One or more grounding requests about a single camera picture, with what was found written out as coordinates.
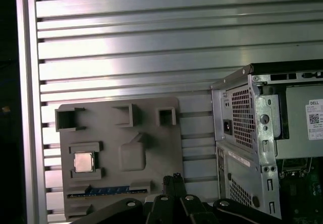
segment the metal mesh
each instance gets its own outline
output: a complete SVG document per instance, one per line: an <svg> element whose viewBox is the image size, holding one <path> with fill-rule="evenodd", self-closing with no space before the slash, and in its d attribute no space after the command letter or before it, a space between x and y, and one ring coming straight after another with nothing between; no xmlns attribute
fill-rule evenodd
<svg viewBox="0 0 323 224"><path fill-rule="evenodd" d="M253 148L251 132L256 128L253 114L250 113L252 107L249 89L232 94L234 137L237 143L251 149Z"/></svg>
<svg viewBox="0 0 323 224"><path fill-rule="evenodd" d="M234 180L230 184L230 198L246 206L252 206L251 196Z"/></svg>

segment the sticker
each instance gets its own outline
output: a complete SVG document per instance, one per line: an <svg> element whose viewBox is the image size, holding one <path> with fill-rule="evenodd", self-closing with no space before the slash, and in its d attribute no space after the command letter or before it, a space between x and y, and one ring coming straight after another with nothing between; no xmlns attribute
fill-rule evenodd
<svg viewBox="0 0 323 224"><path fill-rule="evenodd" d="M323 139L323 99L310 100L305 107L308 139Z"/></svg>
<svg viewBox="0 0 323 224"><path fill-rule="evenodd" d="M234 154L233 152L230 152L230 151L229 151L229 155L231 157L235 158L236 160L238 160L239 162L243 163L244 165L250 167L250 162L245 160L244 158L242 158L242 157L240 157L240 156L238 156L238 155L236 155L236 154Z"/></svg>

